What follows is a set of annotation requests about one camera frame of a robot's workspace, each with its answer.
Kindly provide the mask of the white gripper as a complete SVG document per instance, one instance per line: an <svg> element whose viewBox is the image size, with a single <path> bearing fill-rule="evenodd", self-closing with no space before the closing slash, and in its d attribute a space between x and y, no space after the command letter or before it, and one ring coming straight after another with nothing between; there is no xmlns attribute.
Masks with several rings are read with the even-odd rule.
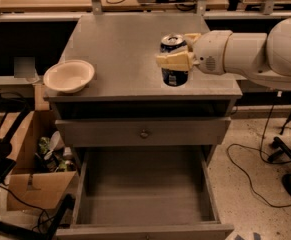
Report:
<svg viewBox="0 0 291 240"><path fill-rule="evenodd" d="M162 53L156 56L159 67L173 71L190 71L194 65L205 74L223 75L224 55L232 31L210 31L205 34L186 33L184 40L188 50L178 53Z"/></svg>

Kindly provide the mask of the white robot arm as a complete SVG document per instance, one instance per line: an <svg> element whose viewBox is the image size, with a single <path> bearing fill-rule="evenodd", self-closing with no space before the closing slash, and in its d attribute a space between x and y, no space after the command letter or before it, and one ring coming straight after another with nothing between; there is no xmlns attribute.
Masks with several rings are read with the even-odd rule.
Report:
<svg viewBox="0 0 291 240"><path fill-rule="evenodd" d="M205 74L237 74L261 86L291 90L291 18L266 33L213 30L183 36L187 44L156 56L159 67Z"/></svg>

